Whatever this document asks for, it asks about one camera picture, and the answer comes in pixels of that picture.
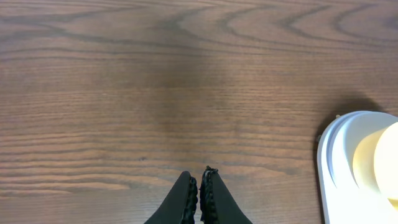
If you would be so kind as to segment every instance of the wooden table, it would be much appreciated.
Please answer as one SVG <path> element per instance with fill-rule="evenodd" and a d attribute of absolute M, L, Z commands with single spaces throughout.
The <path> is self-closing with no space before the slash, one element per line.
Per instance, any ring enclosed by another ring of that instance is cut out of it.
<path fill-rule="evenodd" d="M 143 223 L 206 165 L 253 223 L 321 223 L 315 138 L 398 115 L 397 10 L 0 0 L 0 223 Z"/>

